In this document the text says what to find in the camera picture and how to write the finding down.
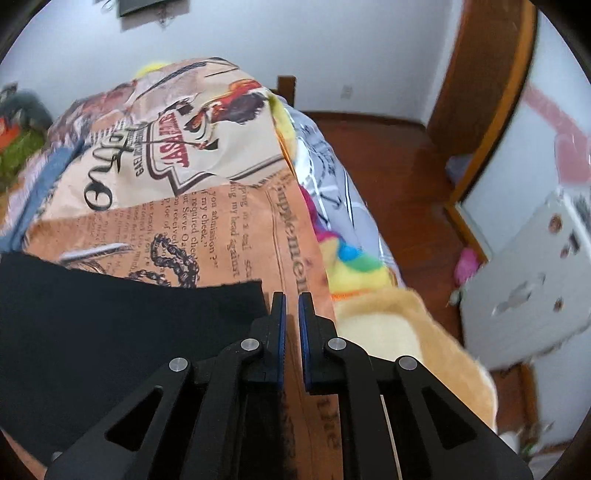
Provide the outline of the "black pants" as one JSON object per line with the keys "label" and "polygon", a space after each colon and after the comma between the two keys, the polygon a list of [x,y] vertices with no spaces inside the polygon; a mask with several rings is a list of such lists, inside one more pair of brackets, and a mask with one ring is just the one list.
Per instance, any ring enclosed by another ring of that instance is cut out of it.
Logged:
{"label": "black pants", "polygon": [[1,260],[1,426],[48,463],[173,358],[216,356],[266,315],[249,281],[185,289]]}

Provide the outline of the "tan plush pillow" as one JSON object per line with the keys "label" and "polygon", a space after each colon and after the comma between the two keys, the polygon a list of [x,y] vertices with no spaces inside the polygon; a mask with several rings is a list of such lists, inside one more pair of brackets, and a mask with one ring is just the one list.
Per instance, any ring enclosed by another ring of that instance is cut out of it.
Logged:
{"label": "tan plush pillow", "polygon": [[492,376],[432,317],[416,291],[387,287],[335,294],[332,302],[339,337],[384,360],[415,357],[485,424],[497,429],[499,401]]}

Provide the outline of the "rainbow colored plush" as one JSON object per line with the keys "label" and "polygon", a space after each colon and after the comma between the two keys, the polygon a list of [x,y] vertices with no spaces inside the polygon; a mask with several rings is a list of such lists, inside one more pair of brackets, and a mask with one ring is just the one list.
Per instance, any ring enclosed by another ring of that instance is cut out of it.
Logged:
{"label": "rainbow colored plush", "polygon": [[325,228],[311,195],[304,187],[300,187],[300,190],[321,249],[329,292],[334,301],[343,301],[398,286],[393,270],[384,262],[348,243],[338,233]]}

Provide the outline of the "white grey bedsheet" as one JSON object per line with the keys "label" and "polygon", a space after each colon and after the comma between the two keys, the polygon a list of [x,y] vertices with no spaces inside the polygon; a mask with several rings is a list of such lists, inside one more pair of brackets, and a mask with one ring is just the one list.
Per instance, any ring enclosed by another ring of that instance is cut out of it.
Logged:
{"label": "white grey bedsheet", "polygon": [[346,258],[360,252],[378,260],[394,274],[400,286],[405,282],[394,256],[381,235],[369,207],[356,189],[322,131],[306,114],[284,105],[294,126],[297,155],[294,170],[301,187],[311,196],[322,232],[341,240],[339,254]]}

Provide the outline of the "pink slipper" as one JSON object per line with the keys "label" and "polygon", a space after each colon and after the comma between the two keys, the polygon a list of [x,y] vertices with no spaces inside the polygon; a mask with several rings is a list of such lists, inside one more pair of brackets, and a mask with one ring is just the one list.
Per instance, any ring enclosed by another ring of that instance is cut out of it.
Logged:
{"label": "pink slipper", "polygon": [[460,253],[458,262],[454,268],[454,280],[458,287],[462,287],[479,270],[481,262],[477,252],[472,248],[464,248]]}

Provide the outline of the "printed newspaper-pattern blanket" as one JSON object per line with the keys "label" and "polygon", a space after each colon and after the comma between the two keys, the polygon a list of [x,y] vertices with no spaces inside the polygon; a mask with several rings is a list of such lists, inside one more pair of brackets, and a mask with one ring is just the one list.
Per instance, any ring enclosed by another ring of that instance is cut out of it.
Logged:
{"label": "printed newspaper-pattern blanket", "polygon": [[287,475],[341,478],[338,402],[301,383],[297,299],[334,309],[279,98],[228,60],[186,60],[75,101],[41,150],[78,142],[21,250],[158,286],[286,294]]}

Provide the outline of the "white cabinet panel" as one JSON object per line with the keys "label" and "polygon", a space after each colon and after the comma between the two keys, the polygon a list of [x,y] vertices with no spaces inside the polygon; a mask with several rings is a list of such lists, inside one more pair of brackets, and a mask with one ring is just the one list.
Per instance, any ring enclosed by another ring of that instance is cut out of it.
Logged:
{"label": "white cabinet panel", "polygon": [[462,289],[464,345],[489,370],[546,353],[590,326],[590,232],[551,193]]}

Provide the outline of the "folded blue jeans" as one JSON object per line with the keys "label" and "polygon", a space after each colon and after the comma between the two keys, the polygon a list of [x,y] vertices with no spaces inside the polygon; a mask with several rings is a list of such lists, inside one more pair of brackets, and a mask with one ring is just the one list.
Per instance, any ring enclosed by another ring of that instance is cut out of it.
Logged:
{"label": "folded blue jeans", "polygon": [[16,183],[1,196],[2,253],[23,248],[25,233],[37,211],[83,145],[78,142],[73,147],[40,150],[27,161]]}

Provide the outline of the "yellow pillow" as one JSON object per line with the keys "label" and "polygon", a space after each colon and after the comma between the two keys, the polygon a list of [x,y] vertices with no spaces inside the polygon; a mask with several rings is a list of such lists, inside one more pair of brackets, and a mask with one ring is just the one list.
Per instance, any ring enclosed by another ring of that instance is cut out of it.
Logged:
{"label": "yellow pillow", "polygon": [[142,67],[140,67],[136,73],[134,74],[134,79],[139,79],[144,77],[145,75],[158,71],[168,65],[168,62],[150,62]]}

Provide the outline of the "green camouflage bag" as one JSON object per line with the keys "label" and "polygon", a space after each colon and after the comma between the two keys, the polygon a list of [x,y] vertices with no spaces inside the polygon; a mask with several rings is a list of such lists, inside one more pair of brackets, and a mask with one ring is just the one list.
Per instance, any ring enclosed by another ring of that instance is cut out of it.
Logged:
{"label": "green camouflage bag", "polygon": [[21,132],[1,151],[1,188],[8,188],[28,159],[45,144],[45,136],[36,130]]}

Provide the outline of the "grey plush toy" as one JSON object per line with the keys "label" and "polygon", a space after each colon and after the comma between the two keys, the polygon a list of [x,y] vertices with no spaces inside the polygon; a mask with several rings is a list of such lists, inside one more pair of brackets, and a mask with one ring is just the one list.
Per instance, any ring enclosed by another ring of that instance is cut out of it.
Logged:
{"label": "grey plush toy", "polygon": [[46,132],[53,120],[38,97],[27,90],[19,90],[16,83],[1,89],[1,118],[9,125],[16,124],[22,129]]}

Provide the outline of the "wall power socket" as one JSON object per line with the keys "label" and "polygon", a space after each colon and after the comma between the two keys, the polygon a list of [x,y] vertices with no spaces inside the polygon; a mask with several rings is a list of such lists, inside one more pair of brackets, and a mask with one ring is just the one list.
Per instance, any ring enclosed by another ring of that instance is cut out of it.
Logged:
{"label": "wall power socket", "polygon": [[342,86],[342,99],[351,99],[353,95],[353,87],[351,85],[344,85]]}

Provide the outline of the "wooden door frame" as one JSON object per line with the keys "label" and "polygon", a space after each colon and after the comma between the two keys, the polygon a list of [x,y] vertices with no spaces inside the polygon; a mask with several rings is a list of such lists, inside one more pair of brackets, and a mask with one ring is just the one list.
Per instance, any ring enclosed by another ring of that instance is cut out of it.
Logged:
{"label": "wooden door frame", "polygon": [[480,261],[484,235],[462,207],[492,159],[515,111],[533,58],[537,9],[529,1],[464,1],[449,67],[427,133],[448,157],[470,155],[445,204]]}

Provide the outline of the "wall-mounted black television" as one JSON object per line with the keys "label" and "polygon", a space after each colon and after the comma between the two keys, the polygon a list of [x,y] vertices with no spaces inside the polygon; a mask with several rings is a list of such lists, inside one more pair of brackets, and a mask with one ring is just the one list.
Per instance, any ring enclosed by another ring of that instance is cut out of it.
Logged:
{"label": "wall-mounted black television", "polygon": [[166,2],[167,0],[118,0],[117,12],[119,17],[125,17]]}

